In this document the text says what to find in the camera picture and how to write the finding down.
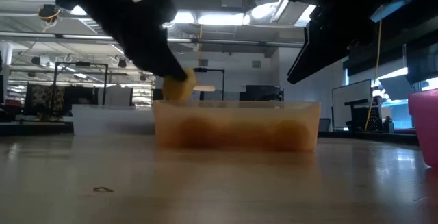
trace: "translucent plastic bin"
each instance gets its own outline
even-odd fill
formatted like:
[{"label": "translucent plastic bin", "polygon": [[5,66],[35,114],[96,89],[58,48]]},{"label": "translucent plastic bin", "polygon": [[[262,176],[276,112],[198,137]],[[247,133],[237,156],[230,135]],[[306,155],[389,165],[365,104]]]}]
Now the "translucent plastic bin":
[{"label": "translucent plastic bin", "polygon": [[313,151],[319,103],[154,101],[159,147]]},{"label": "translucent plastic bin", "polygon": [[424,162],[438,167],[438,90],[415,92],[408,98]]}]

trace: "table surface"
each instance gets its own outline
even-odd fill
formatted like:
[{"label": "table surface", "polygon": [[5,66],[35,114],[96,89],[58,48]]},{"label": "table surface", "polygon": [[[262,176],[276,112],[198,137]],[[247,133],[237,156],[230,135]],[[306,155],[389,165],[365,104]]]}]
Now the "table surface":
[{"label": "table surface", "polygon": [[245,153],[156,150],[153,137],[9,137],[0,223],[438,223],[438,173],[417,147],[364,140]]}]

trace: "orange plastic container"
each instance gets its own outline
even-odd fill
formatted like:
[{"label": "orange plastic container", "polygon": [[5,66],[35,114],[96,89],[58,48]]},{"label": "orange plastic container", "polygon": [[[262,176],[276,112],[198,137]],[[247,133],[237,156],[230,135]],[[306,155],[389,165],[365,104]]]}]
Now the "orange plastic container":
[{"label": "orange plastic container", "polygon": [[313,151],[319,103],[154,101],[158,147]]}]

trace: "yellow ball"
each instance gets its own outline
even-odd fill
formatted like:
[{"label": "yellow ball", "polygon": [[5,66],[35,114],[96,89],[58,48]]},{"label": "yellow ball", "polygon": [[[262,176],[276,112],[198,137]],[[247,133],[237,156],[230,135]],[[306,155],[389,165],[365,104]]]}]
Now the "yellow ball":
[{"label": "yellow ball", "polygon": [[169,100],[183,101],[189,99],[196,85],[196,77],[193,69],[184,69],[187,79],[184,82],[177,81],[167,76],[163,81],[163,96]]}]

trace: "desk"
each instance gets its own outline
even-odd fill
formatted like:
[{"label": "desk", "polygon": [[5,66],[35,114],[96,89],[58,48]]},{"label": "desk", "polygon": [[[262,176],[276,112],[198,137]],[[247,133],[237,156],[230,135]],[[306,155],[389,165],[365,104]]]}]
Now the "desk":
[{"label": "desk", "polygon": [[0,143],[2,223],[438,223],[437,186],[417,147],[365,140],[320,138],[315,153],[156,151],[152,136]]}]

